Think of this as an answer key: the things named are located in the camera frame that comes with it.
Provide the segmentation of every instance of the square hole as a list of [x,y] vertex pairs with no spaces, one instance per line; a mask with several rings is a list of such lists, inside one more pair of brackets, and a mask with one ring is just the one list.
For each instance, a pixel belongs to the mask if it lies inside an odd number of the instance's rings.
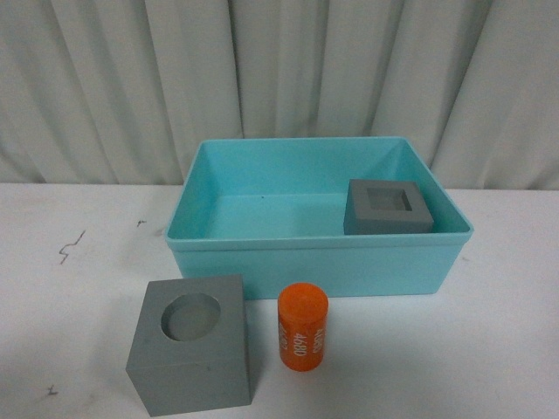
[[373,210],[411,211],[405,190],[400,188],[367,188],[369,205]]

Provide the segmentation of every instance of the gray block with square hole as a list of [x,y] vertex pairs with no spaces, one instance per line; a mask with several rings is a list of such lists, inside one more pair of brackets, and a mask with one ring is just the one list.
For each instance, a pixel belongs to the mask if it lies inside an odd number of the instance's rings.
[[126,371],[150,416],[250,404],[241,276],[150,282]]
[[345,234],[429,233],[432,227],[433,218],[416,183],[349,181]]

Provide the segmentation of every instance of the printed number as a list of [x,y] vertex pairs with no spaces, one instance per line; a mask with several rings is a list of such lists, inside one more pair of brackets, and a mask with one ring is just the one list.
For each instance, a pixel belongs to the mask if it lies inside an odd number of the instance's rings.
[[324,329],[318,329],[314,334],[313,353],[320,352],[324,345]]
[[287,331],[281,323],[279,323],[278,326],[279,326],[279,343],[280,343],[279,346],[282,349],[287,350]]
[[293,337],[293,353],[297,356],[307,354],[307,336],[296,333]]

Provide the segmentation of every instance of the white table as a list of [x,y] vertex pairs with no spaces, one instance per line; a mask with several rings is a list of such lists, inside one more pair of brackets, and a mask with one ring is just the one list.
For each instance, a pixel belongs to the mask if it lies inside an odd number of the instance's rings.
[[[180,278],[180,190],[0,185],[1,417],[148,417],[124,367],[147,283]],[[252,405],[176,417],[559,417],[559,192],[450,194],[476,231],[438,293],[331,299],[309,373],[249,302]]]

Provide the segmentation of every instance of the circular hole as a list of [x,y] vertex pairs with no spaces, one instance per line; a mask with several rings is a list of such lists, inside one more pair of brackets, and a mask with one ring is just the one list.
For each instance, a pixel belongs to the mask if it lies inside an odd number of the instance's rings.
[[217,300],[207,294],[182,295],[163,312],[161,328],[172,340],[200,339],[217,324],[220,313]]

